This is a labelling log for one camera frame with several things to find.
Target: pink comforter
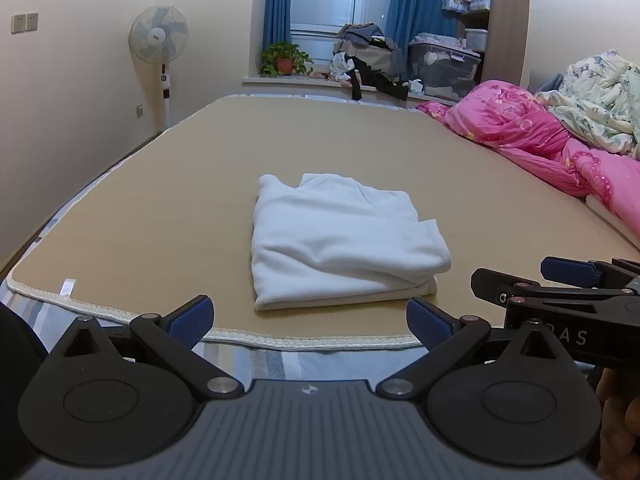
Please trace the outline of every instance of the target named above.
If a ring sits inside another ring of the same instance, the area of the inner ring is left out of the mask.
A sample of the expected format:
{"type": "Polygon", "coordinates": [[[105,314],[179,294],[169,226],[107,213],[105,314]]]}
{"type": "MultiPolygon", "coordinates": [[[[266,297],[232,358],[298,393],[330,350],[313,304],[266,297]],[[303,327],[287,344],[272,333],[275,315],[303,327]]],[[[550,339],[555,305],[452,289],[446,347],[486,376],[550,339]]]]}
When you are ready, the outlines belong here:
{"type": "Polygon", "coordinates": [[[598,196],[640,237],[640,162],[588,148],[525,89],[485,81],[451,108],[424,103],[418,109],[565,193],[598,196]]]}

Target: potted plant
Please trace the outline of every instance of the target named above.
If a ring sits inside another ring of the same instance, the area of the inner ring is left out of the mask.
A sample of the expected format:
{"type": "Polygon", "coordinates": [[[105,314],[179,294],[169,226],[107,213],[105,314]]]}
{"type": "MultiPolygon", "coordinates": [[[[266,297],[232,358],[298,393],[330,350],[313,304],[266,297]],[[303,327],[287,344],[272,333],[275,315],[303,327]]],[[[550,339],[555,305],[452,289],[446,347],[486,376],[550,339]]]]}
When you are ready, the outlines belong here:
{"type": "Polygon", "coordinates": [[[287,41],[272,43],[260,55],[262,59],[260,73],[270,76],[291,75],[293,72],[310,74],[312,69],[307,71],[305,62],[313,62],[309,59],[309,55],[298,47],[299,45],[287,43],[287,41]]]}

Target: folded white towel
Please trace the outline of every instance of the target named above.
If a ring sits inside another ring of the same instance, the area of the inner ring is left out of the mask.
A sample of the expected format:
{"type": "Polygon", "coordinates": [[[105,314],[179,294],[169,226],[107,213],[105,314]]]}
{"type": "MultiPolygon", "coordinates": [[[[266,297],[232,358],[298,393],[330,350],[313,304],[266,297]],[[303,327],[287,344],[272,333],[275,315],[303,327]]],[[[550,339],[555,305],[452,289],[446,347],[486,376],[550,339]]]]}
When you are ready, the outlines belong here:
{"type": "Polygon", "coordinates": [[[260,177],[251,268],[256,310],[396,300],[436,292],[451,257],[407,193],[304,174],[260,177]]]}

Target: white wall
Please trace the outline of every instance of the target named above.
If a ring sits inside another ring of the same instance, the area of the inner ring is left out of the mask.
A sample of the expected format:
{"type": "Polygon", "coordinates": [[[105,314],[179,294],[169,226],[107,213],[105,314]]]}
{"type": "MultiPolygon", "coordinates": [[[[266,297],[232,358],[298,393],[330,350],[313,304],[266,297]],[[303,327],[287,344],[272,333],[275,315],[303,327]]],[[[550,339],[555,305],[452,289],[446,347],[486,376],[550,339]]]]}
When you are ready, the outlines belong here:
{"type": "Polygon", "coordinates": [[[640,64],[640,0],[531,0],[522,86],[536,90],[576,61],[616,49],[640,64]]]}
{"type": "Polygon", "coordinates": [[[156,132],[154,67],[132,59],[127,44],[131,23],[154,3],[0,0],[0,267],[156,132]],[[40,13],[37,31],[11,35],[20,12],[40,13]]]}
{"type": "Polygon", "coordinates": [[[175,123],[212,101],[239,92],[249,73],[254,0],[156,0],[175,5],[189,22],[189,43],[171,63],[172,120],[175,123]]]}
{"type": "Polygon", "coordinates": [[[262,30],[264,28],[265,0],[253,0],[251,11],[251,42],[249,46],[249,76],[260,73],[262,30]]]}

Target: terracotta pot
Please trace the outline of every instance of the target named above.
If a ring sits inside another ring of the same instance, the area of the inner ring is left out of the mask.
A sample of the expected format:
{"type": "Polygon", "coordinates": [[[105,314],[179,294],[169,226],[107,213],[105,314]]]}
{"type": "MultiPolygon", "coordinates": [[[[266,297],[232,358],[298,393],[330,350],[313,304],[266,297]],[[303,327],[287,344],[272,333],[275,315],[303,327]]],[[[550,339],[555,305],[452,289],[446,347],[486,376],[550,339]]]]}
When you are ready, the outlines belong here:
{"type": "Polygon", "coordinates": [[[276,61],[278,72],[282,72],[284,75],[291,75],[293,73],[293,60],[284,59],[279,57],[276,61]]]}

